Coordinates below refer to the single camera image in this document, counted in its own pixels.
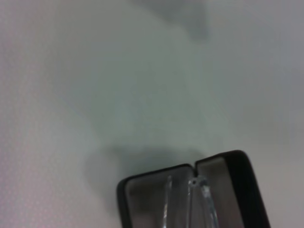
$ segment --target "open case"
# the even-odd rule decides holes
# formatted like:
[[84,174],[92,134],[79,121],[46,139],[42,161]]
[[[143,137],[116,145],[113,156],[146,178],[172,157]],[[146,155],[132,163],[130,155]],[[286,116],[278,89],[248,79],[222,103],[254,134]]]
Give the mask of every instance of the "open case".
[[122,180],[123,228],[269,228],[246,154],[220,153]]

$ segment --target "white background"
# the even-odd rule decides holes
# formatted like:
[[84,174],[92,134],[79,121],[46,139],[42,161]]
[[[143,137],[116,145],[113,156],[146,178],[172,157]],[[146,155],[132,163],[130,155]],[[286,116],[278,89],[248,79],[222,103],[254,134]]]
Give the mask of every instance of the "white background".
[[233,149],[302,227],[304,1],[137,2],[0,0],[0,227],[118,228],[121,178]]

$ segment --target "black eyeglass case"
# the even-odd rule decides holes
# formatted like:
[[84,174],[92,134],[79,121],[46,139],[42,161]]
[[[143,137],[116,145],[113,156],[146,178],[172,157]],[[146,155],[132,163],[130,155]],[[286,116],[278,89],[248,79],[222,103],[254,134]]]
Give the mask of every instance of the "black eyeglass case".
[[117,200],[123,228],[270,228],[243,151],[128,177]]

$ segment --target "white table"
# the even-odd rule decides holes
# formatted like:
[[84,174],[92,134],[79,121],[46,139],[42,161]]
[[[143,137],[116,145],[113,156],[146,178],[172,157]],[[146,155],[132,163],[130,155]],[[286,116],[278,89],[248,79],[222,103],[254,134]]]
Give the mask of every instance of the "white table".
[[118,228],[121,178],[233,149],[301,227],[304,1],[193,1],[0,1],[1,228]]

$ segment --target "clear plastic object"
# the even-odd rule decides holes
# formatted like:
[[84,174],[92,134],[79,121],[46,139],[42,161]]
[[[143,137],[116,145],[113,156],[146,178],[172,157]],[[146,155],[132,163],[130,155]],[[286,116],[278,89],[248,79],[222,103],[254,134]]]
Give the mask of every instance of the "clear plastic object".
[[[204,219],[205,224],[202,224],[202,228],[219,228],[219,221],[217,212],[214,206],[214,202],[210,192],[210,186],[208,185],[208,181],[203,176],[198,176],[196,178],[191,178],[188,182],[188,195],[187,195],[187,215],[186,215],[186,228],[192,228],[192,197],[193,190],[198,188],[201,192],[201,196],[203,198],[204,209],[207,212],[206,218]],[[168,220],[168,210],[170,210],[169,202],[171,197],[171,189],[172,189],[172,176],[167,178],[167,182],[165,184],[165,199],[164,199],[164,207],[163,207],[163,226],[162,228],[167,228],[167,220]]]
[[[219,221],[217,211],[214,206],[214,202],[210,192],[210,186],[208,181],[203,176],[198,176],[189,181],[190,189],[199,188],[201,195],[203,197],[204,207],[207,211],[207,217],[205,218],[205,227],[207,228],[219,228]],[[192,194],[188,194],[189,201],[191,201]],[[188,217],[191,217],[191,208],[188,211]]]

